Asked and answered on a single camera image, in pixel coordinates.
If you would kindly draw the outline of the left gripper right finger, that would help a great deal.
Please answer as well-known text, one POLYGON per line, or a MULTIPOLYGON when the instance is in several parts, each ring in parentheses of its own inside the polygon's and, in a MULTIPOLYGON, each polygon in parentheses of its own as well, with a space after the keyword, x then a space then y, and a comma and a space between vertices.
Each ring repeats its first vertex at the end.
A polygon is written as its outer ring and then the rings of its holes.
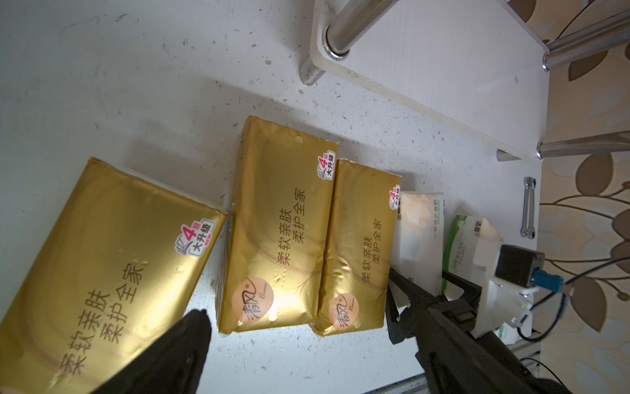
POLYGON ((413 338, 416 358, 423 367, 432 393, 566 393, 564 384, 535 377, 508 346, 494 334, 467 335, 439 340, 434 333, 436 313, 430 295, 406 277, 389 273, 389 286, 399 288, 410 305, 399 311, 387 292, 386 321, 389 338, 396 345, 413 338))

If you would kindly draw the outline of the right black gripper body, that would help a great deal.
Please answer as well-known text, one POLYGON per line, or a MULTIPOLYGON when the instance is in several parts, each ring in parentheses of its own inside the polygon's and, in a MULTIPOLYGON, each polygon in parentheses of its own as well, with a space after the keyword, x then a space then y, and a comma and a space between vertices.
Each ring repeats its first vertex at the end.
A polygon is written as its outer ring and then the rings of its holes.
POLYGON ((484 334, 473 334, 482 288, 446 270, 442 271, 442 279, 448 284, 459 287, 463 294, 454 300, 448 300, 445 294, 437 297, 437 302, 432 305, 432 310, 436 313, 435 336, 439 340, 452 340, 462 335, 467 335, 469 338, 482 338, 492 334, 492 330, 484 334))

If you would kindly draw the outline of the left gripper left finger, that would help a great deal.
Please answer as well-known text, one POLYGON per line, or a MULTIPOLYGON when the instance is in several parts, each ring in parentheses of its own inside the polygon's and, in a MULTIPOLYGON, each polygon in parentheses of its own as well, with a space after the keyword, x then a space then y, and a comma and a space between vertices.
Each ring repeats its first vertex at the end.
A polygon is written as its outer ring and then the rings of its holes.
POLYGON ((206 310, 191 310, 95 393, 195 393, 212 337, 206 310))

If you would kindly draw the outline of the white tissue pack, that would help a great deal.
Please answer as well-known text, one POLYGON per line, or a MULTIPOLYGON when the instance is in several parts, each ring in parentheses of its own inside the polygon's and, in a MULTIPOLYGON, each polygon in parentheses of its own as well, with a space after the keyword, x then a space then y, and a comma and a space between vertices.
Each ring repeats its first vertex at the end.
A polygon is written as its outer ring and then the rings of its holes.
POLYGON ((503 241, 486 218, 456 215, 446 242, 443 270, 482 287, 487 263, 474 262, 480 240, 503 241))
POLYGON ((445 196, 403 191, 391 267, 432 296, 441 294, 445 196))
POLYGON ((506 346, 514 345, 520 340, 518 329, 512 328, 508 323, 503 323, 494 333, 506 346))

